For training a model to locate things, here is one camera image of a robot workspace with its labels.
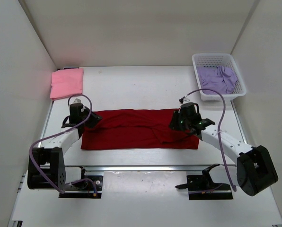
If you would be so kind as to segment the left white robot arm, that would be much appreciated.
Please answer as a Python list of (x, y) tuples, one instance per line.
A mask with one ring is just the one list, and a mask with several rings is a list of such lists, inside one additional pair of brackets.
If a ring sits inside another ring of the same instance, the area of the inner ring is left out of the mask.
[(92, 112), (82, 103), (69, 105), (70, 115), (62, 122), (61, 131), (43, 140), (51, 139), (44, 147), (34, 145), (29, 151), (27, 185), (29, 189), (56, 189), (64, 194), (70, 186), (83, 190), (93, 188), (97, 196), (96, 184), (82, 173), (81, 167), (66, 168), (64, 154), (83, 135), (86, 127), (93, 128), (102, 117)]

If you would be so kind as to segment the lavender t shirt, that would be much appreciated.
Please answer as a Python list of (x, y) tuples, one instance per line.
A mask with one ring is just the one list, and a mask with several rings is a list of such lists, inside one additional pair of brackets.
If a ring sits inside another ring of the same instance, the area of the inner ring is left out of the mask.
[(231, 94), (234, 91), (238, 78), (231, 68), (217, 66), (216, 68), (197, 67), (196, 69), (205, 94), (216, 95), (212, 90), (222, 95)]

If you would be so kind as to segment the red t shirt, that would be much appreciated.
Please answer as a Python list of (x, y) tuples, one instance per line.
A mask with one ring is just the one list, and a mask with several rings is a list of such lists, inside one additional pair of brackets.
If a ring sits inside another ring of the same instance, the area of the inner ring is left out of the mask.
[(197, 137), (188, 136), (169, 127), (174, 111), (174, 109), (97, 111), (102, 120), (92, 128), (85, 127), (81, 149), (198, 149)]

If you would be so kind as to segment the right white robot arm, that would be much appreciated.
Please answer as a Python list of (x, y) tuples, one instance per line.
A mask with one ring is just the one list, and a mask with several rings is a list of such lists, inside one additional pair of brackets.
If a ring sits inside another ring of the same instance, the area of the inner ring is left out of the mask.
[(212, 120), (203, 119), (196, 103), (185, 103), (175, 110), (169, 126), (172, 130), (196, 136), (218, 149), (223, 158), (229, 157), (235, 163), (235, 166), (211, 165), (196, 179), (177, 185), (177, 189), (206, 193), (232, 184), (247, 195), (255, 196), (279, 180), (267, 148), (243, 143), (219, 129)]

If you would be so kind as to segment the pink t shirt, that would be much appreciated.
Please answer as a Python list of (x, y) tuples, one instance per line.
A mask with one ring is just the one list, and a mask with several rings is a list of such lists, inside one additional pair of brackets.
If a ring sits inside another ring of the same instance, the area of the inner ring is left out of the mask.
[(52, 73), (50, 98), (58, 100), (83, 93), (83, 68), (58, 70)]

